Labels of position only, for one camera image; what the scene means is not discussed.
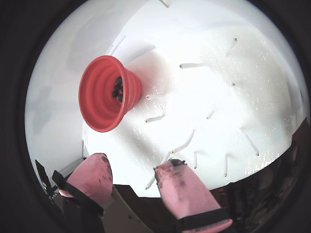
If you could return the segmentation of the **pink padded gripper finger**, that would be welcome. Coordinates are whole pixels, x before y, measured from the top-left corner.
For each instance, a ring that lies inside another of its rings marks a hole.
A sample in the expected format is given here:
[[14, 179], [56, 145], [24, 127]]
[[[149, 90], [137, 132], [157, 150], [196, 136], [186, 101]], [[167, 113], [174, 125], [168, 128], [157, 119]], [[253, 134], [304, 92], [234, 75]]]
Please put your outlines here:
[[233, 220], [195, 174], [179, 159], [170, 159], [154, 168], [161, 199], [176, 218], [171, 233], [219, 233]]
[[65, 179], [54, 171], [52, 180], [63, 197], [63, 214], [73, 233], [104, 233], [103, 204], [112, 194], [112, 170], [104, 153], [87, 157]]

